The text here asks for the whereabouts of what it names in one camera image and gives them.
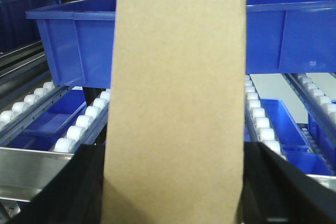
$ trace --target brown cardboard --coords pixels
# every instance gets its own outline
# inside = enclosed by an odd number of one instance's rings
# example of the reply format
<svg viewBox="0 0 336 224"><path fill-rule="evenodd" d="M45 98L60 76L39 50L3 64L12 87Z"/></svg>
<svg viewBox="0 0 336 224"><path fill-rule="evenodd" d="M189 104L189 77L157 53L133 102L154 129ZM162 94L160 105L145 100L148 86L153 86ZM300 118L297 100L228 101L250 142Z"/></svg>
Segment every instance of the brown cardboard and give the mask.
<svg viewBox="0 0 336 224"><path fill-rule="evenodd" d="M245 0L118 0L102 223L233 223Z"/></svg>

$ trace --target conveyor rack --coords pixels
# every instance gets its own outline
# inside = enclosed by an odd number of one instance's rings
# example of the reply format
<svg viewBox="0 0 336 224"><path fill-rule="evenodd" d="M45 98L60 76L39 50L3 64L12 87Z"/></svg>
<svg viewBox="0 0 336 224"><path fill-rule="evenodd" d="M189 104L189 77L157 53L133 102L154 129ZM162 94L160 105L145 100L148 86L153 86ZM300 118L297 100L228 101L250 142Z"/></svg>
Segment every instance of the conveyor rack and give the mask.
<svg viewBox="0 0 336 224"><path fill-rule="evenodd" d="M1 55L0 112L11 108L16 101L32 93L51 80L46 57L40 42ZM108 106L105 106L84 135L76 142L71 153L21 150L6 146L34 120L73 87L56 86L31 105L13 121L0 129L0 213L8 220L19 212L15 201L28 202L36 196L72 159L81 144L94 144L107 123Z"/></svg>

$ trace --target white roller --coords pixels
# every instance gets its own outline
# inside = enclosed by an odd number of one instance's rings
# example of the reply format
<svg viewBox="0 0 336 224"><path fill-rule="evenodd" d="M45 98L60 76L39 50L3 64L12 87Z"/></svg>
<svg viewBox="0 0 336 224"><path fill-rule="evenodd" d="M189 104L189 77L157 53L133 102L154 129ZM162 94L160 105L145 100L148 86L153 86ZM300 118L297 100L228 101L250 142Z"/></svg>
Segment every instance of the white roller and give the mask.
<svg viewBox="0 0 336 224"><path fill-rule="evenodd" d="M99 96L101 99L105 99L107 101L110 101L110 98L111 98L111 93L108 92L108 91L103 91L100 93L100 96Z"/></svg>
<svg viewBox="0 0 336 224"><path fill-rule="evenodd" d="M87 129L93 122L93 117L88 115L80 115L76 120L76 126Z"/></svg>
<svg viewBox="0 0 336 224"><path fill-rule="evenodd" d="M69 153L70 150L74 147L76 141L68 138L60 138L57 140L54 148L54 152L65 152Z"/></svg>
<svg viewBox="0 0 336 224"><path fill-rule="evenodd" d="M55 85L52 81L45 82L43 88L47 89L49 92L55 88Z"/></svg>
<svg viewBox="0 0 336 224"><path fill-rule="evenodd" d="M302 77L307 77L306 73L295 73L294 76L299 79L299 78L302 78Z"/></svg>
<svg viewBox="0 0 336 224"><path fill-rule="evenodd" d="M44 97L48 93L48 90L45 88L37 88L34 90L34 94L39 97Z"/></svg>
<svg viewBox="0 0 336 224"><path fill-rule="evenodd" d="M3 121L0 121L0 130L4 127L6 125L6 123L5 122L3 122Z"/></svg>
<svg viewBox="0 0 336 224"><path fill-rule="evenodd" d="M322 108L328 115L331 112L336 112L336 104L333 103L325 103Z"/></svg>
<svg viewBox="0 0 336 224"><path fill-rule="evenodd" d="M245 81L245 86L253 86L253 83L251 80Z"/></svg>
<svg viewBox="0 0 336 224"><path fill-rule="evenodd" d="M266 140L263 141L263 143L270 148L272 151L274 151L276 154L280 155L281 154L281 148L280 144L278 141L272 141L272 140Z"/></svg>
<svg viewBox="0 0 336 224"><path fill-rule="evenodd" d="M38 100L40 99L40 97L38 95L35 94L28 94L26 95L24 102L28 103L29 105L33 105L34 103L36 103Z"/></svg>
<svg viewBox="0 0 336 224"><path fill-rule="evenodd" d="M92 105L100 109L103 109L106 106L106 104L108 104L107 100L103 98L95 98Z"/></svg>
<svg viewBox="0 0 336 224"><path fill-rule="evenodd" d="M78 141L80 137L84 134L85 128L80 126L71 126L67 131L67 138Z"/></svg>
<svg viewBox="0 0 336 224"><path fill-rule="evenodd" d="M259 100L258 93L254 93L254 92L246 93L246 100L251 100L251 99Z"/></svg>
<svg viewBox="0 0 336 224"><path fill-rule="evenodd" d="M317 85L315 83L312 82L308 82L306 84L304 84L305 89L307 89L308 91L311 89L318 89L319 87L317 87Z"/></svg>
<svg viewBox="0 0 336 224"><path fill-rule="evenodd" d="M268 140L275 140L275 133L274 130L271 128L259 128L258 135L260 141L268 141Z"/></svg>
<svg viewBox="0 0 336 224"><path fill-rule="evenodd" d="M17 113L16 111L5 110L5 111L1 112L0 120L5 122L5 123L9 123L12 120L14 120L15 117L17 117L18 115L19 115L19 113Z"/></svg>
<svg viewBox="0 0 336 224"><path fill-rule="evenodd" d="M96 117L99 115L101 109L94 106L88 106L85 110L85 115L93 117L93 119L96 119Z"/></svg>
<svg viewBox="0 0 336 224"><path fill-rule="evenodd" d="M25 112L26 110L28 110L29 106L30 105L27 102L16 102L16 103L13 104L12 110L21 114L21 113Z"/></svg>
<svg viewBox="0 0 336 224"><path fill-rule="evenodd" d="M253 86L245 86L245 93L249 93L249 92L255 93L256 88Z"/></svg>
<svg viewBox="0 0 336 224"><path fill-rule="evenodd" d="M251 109L252 118L264 118L265 110L263 108L252 108Z"/></svg>
<svg viewBox="0 0 336 224"><path fill-rule="evenodd" d="M251 110L252 108L260 108L261 103L259 100L248 100L248 109Z"/></svg>
<svg viewBox="0 0 336 224"><path fill-rule="evenodd" d="M320 95L324 95L324 92L320 89L311 89L309 90L309 93L314 98L319 97Z"/></svg>
<svg viewBox="0 0 336 224"><path fill-rule="evenodd" d="M301 82L302 85L305 85L306 83L313 82L313 80L309 77L300 77L299 81Z"/></svg>
<svg viewBox="0 0 336 224"><path fill-rule="evenodd" d="M270 127L268 118L254 118L254 123L255 123L256 129Z"/></svg>
<svg viewBox="0 0 336 224"><path fill-rule="evenodd" d="M331 103L331 99L326 95L319 95L315 99L320 106L323 106L325 103Z"/></svg>

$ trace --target blue plastic crate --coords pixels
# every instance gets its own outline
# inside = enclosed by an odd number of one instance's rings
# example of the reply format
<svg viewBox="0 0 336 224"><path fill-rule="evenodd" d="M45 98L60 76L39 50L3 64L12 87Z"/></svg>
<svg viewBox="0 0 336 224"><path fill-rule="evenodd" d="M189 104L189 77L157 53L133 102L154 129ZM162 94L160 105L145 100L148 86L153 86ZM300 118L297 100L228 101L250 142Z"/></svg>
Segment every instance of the blue plastic crate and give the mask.
<svg viewBox="0 0 336 224"><path fill-rule="evenodd" d="M27 12L36 19L53 81L109 88L117 0L81 0Z"/></svg>
<svg viewBox="0 0 336 224"><path fill-rule="evenodd" d="M246 126L244 126L244 142L251 142Z"/></svg>
<svg viewBox="0 0 336 224"><path fill-rule="evenodd" d="M36 141L27 148L52 147L66 133L77 117L86 108L85 96L82 90L71 90L58 100L52 107L36 119L21 134L22 136L37 137Z"/></svg>
<svg viewBox="0 0 336 224"><path fill-rule="evenodd" d="M247 0L247 73L336 71L336 0Z"/></svg>
<svg viewBox="0 0 336 224"><path fill-rule="evenodd" d="M43 138L42 136L24 136L21 134L12 140L7 147L35 151L48 151L54 144L55 141L51 141L49 138Z"/></svg>
<svg viewBox="0 0 336 224"><path fill-rule="evenodd" d="M262 99L284 151L307 152L309 143L286 105L279 99Z"/></svg>
<svg viewBox="0 0 336 224"><path fill-rule="evenodd" d="M336 170L336 145L328 138L325 131L310 113L308 113L308 131L325 154L333 169Z"/></svg>
<svg viewBox="0 0 336 224"><path fill-rule="evenodd" d="M334 175L334 172L328 168L328 165L319 154L286 152L289 162L306 174Z"/></svg>

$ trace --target roller conveyor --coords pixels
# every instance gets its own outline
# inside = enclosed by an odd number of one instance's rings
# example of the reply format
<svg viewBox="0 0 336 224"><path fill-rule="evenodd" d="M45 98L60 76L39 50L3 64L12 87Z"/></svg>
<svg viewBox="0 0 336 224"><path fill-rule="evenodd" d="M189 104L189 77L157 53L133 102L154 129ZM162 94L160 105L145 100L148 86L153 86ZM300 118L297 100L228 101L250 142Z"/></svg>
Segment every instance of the roller conveyor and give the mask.
<svg viewBox="0 0 336 224"><path fill-rule="evenodd" d="M253 110L260 110L263 115L253 115ZM255 88L253 81L250 76L246 76L245 81L245 124L250 135L252 142L264 142L277 154L281 155L286 159L286 155L279 144L279 138L275 129L273 127L272 121L264 109L263 102Z"/></svg>
<svg viewBox="0 0 336 224"><path fill-rule="evenodd" d="M25 101L27 95L33 95L46 82L50 82L45 54L40 42L13 50L1 56L0 63L0 113L13 110L13 104ZM97 136L106 126L110 91L104 91L94 99L89 107L100 106L99 112L87 126L75 144L66 152L57 152L55 145L48 151L23 150L6 147L26 127L52 107L73 87L55 86L37 101L21 111L0 129L0 204L7 209L0 222L19 213L18 202L29 202L64 168L72 159L81 144L94 144Z"/></svg>

